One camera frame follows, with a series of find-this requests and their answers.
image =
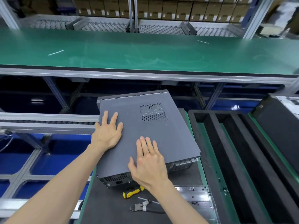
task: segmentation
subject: hand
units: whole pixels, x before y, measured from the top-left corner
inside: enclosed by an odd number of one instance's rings
[[[140,137],[136,146],[137,167],[133,158],[130,157],[128,168],[133,180],[152,193],[155,187],[160,187],[169,181],[164,157],[160,154],[157,143],[153,141],[152,145],[149,137],[146,140]]]
[[[114,147],[121,138],[121,131],[123,129],[123,123],[119,123],[116,129],[116,119],[118,113],[114,113],[110,120],[110,124],[107,124],[108,111],[104,112],[102,117],[102,125],[98,122],[95,123],[95,132],[92,134],[91,146],[101,148],[103,152]]]

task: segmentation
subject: power supply vent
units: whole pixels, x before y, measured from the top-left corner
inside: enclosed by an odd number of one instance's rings
[[[119,181],[119,180],[122,180],[122,179],[126,179],[128,177],[129,177],[128,174],[124,173],[124,174],[118,174],[118,175],[113,175],[113,176],[110,176],[110,177],[106,177],[106,178],[104,178],[104,180],[106,182],[114,182],[114,181]]]
[[[164,121],[167,116],[162,108],[162,104],[151,104],[139,106],[140,114],[143,122]]]

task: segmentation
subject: screwdriver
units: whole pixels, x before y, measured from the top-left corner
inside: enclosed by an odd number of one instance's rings
[[[134,189],[127,190],[127,191],[123,192],[123,198],[128,199],[131,196],[133,196],[134,194],[137,194],[143,190],[144,190],[144,187],[142,187],[141,185],[138,187],[135,187]]]

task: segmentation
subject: wire cutters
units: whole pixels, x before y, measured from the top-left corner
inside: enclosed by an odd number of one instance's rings
[[[142,204],[134,204],[130,207],[131,211],[147,211],[157,214],[165,214],[164,209],[159,203],[152,203],[150,200],[142,202]]]

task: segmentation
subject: black anti-static mat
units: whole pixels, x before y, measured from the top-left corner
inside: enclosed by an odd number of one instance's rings
[[[183,109],[179,110],[186,121],[185,111]],[[190,169],[169,173],[168,177],[174,185],[202,185],[197,163],[194,163]],[[87,203],[80,224],[171,224],[166,214],[130,211],[130,206],[143,202],[138,197],[157,201],[147,190],[125,200],[122,189],[106,188],[95,177],[89,196],[86,199]]]

